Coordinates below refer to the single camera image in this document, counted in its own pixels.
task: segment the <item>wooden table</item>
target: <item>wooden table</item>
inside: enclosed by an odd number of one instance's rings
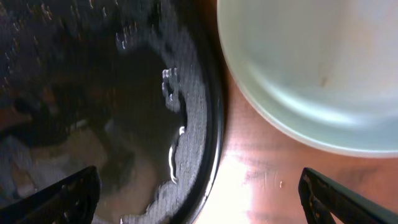
[[[216,0],[197,0],[217,54]],[[311,167],[398,213],[398,159],[360,159],[305,146],[246,101],[224,65],[226,126],[221,165],[199,223],[306,223],[297,190]]]

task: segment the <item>white bowl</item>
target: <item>white bowl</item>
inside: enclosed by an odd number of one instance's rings
[[[218,0],[228,67],[290,137],[337,154],[398,156],[396,1]]]

